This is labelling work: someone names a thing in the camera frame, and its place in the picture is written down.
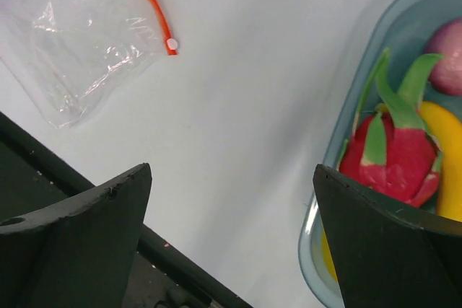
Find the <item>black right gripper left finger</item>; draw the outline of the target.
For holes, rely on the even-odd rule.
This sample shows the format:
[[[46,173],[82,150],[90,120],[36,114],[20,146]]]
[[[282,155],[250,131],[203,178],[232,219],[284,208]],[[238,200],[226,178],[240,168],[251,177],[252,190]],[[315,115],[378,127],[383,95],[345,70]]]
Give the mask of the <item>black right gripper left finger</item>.
[[[1,223],[2,307],[120,307],[152,174],[113,179]]]

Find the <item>clear zip bag orange zipper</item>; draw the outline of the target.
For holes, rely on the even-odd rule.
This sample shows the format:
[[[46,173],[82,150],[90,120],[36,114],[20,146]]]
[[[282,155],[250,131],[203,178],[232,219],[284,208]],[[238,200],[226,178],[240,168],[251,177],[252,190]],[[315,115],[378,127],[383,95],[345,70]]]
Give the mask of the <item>clear zip bag orange zipper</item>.
[[[1,0],[1,59],[57,128],[177,52],[158,0]]]

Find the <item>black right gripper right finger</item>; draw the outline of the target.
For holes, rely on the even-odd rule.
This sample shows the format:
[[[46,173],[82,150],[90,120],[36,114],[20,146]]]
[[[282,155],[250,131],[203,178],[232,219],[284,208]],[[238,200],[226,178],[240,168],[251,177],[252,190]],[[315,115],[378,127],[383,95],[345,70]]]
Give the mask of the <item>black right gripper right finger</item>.
[[[460,307],[461,223],[319,164],[319,211],[345,307]]]

